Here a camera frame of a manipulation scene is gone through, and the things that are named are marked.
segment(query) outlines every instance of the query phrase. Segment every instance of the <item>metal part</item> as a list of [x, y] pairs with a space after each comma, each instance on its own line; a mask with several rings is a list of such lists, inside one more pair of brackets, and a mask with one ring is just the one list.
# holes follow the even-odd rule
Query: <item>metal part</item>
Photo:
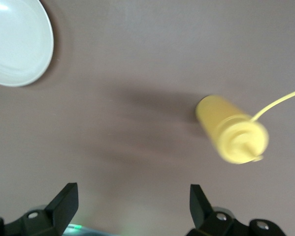
[[263, 230], [269, 229], [269, 226], [267, 225], [267, 223], [265, 223], [263, 221], [257, 221], [257, 225], [260, 229], [263, 229]]
[[233, 218], [233, 219], [235, 218], [235, 215], [230, 210], [228, 210], [226, 208], [223, 208], [223, 207], [220, 207], [220, 206], [214, 206], [213, 210], [214, 211], [225, 212], [227, 215], [230, 215], [231, 218]]
[[29, 211], [6, 225], [0, 218], [0, 236], [61, 236], [77, 209], [77, 183], [69, 183], [45, 209]]
[[33, 219], [33, 218], [36, 218], [37, 216], [38, 216], [38, 212], [33, 212], [30, 215], [28, 215], [28, 218]]
[[227, 220], [227, 217], [226, 217], [223, 213], [217, 213], [217, 214], [216, 214], [216, 217], [217, 217], [219, 220]]

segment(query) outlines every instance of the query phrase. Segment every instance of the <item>squeeze bottle cap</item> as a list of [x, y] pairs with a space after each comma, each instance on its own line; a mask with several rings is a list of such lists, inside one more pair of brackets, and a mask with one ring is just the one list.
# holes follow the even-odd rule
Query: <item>squeeze bottle cap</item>
[[267, 130], [230, 102], [210, 95], [199, 102], [196, 115], [225, 161], [243, 164], [262, 159], [268, 145]]

